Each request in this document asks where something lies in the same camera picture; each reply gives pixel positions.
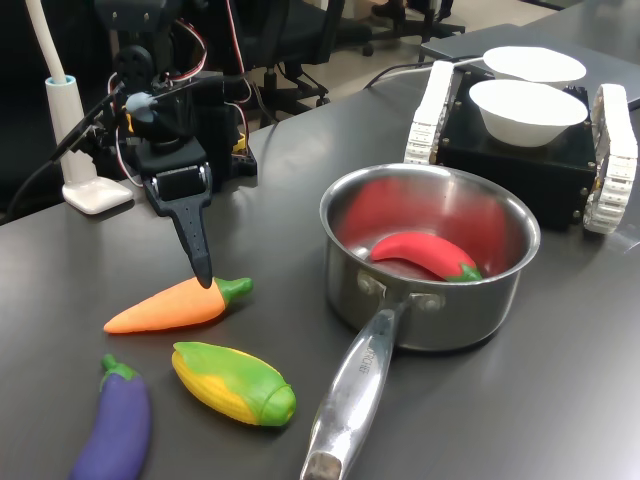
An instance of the black box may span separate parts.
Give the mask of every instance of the black box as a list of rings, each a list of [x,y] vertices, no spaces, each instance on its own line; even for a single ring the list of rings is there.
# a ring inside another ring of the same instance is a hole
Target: black box
[[[579,223],[596,177],[590,116],[543,147],[507,145],[489,134],[480,109],[469,96],[469,89],[486,79],[463,75],[440,135],[436,162],[506,188],[531,209],[541,226],[564,229]],[[584,89],[566,91],[589,110]]]

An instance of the white bowl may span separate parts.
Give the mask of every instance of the white bowl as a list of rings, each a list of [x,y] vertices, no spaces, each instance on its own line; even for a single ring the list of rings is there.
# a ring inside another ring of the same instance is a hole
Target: white bowl
[[[469,90],[489,133],[518,147],[540,147],[587,118],[584,103],[541,83],[486,80]]]
[[[545,83],[559,89],[587,74],[575,58],[542,47],[492,48],[482,59],[497,79]]]

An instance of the white lamp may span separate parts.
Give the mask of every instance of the white lamp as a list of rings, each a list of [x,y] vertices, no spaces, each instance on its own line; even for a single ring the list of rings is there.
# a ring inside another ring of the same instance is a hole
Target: white lamp
[[[31,23],[38,37],[51,77],[45,82],[56,142],[60,142],[84,118],[76,79],[65,75],[40,0],[26,0]],[[61,159],[64,186],[62,195],[78,210],[94,215],[133,198],[128,188],[99,177],[91,157],[83,152],[67,152]]]

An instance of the table surface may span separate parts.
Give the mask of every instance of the table surface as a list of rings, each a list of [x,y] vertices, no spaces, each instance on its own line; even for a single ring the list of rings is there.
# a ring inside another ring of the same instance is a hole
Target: table surface
[[[171,221],[140,195],[99,218],[60,205],[1,227],[0,478],[66,478],[92,428],[106,352],[151,391],[142,479],[298,478],[354,335],[325,303],[318,203],[342,175],[401,161],[426,80],[396,77],[252,135],[259,177],[229,183],[205,223],[216,275],[256,287],[216,325],[103,333],[113,315],[191,275]],[[627,212],[605,239],[544,231],[508,321],[483,348],[397,351],[349,478],[636,478],[637,191]],[[298,398],[288,427],[247,427],[195,400],[170,362],[172,344],[190,340],[277,368]]]
[[[584,0],[527,28],[640,64],[638,0]]]

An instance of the pot rim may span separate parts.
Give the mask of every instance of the pot rim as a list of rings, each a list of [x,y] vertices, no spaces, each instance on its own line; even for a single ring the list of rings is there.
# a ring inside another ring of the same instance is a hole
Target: pot rim
[[[336,238],[336,236],[333,234],[331,227],[329,226],[327,213],[329,211],[329,205],[331,204],[333,197],[336,195],[336,192],[346,188],[349,184],[355,182],[357,179],[361,177],[368,176],[372,172],[383,171],[383,170],[408,171],[408,172],[430,171],[440,176],[450,176],[452,175],[451,172],[454,172],[455,175],[464,177],[468,180],[479,183],[499,193],[502,193],[505,196],[505,198],[512,204],[512,206],[522,210],[522,212],[524,213],[524,217],[527,220],[526,225],[528,226],[528,229],[530,231],[529,248],[527,253],[516,265],[514,265],[510,269],[498,275],[494,275],[488,278],[483,278],[482,280],[476,280],[472,282],[456,282],[456,283],[405,277],[402,275],[397,275],[395,273],[381,271],[378,268],[376,268],[374,265],[365,262],[363,259],[361,259],[356,254],[354,254],[351,250],[349,250],[348,248],[345,248],[342,242],[340,242]],[[538,252],[538,248],[540,247],[540,237],[541,237],[540,226],[538,225],[538,222],[534,217],[533,213],[531,213],[531,210],[529,210],[529,208],[522,202],[522,200],[520,200],[518,197],[516,197],[513,193],[508,191],[506,188],[503,188],[500,185],[493,183],[490,180],[487,180],[486,178],[479,177],[478,175],[464,172],[462,170],[457,170],[455,168],[439,167],[435,165],[419,165],[414,163],[388,163],[385,165],[376,165],[373,167],[366,167],[360,170],[356,170],[354,172],[348,173],[343,177],[339,178],[338,180],[333,182],[333,184],[331,184],[331,186],[322,195],[322,199],[320,200],[320,220],[322,221],[322,226],[324,227],[324,231],[327,233],[327,236],[331,239],[331,241],[335,243],[338,247],[340,247],[340,249],[344,253],[346,253],[349,257],[351,257],[356,262],[358,262],[358,264],[362,265],[367,269],[373,269],[374,271],[381,273],[383,275],[386,275],[387,277],[393,278],[395,280],[413,282],[419,285],[429,285],[429,286],[482,285],[482,284],[497,282],[499,280],[502,280],[503,278],[509,277],[517,273],[518,271],[522,270],[533,259],[533,257],[535,257],[536,253]]]

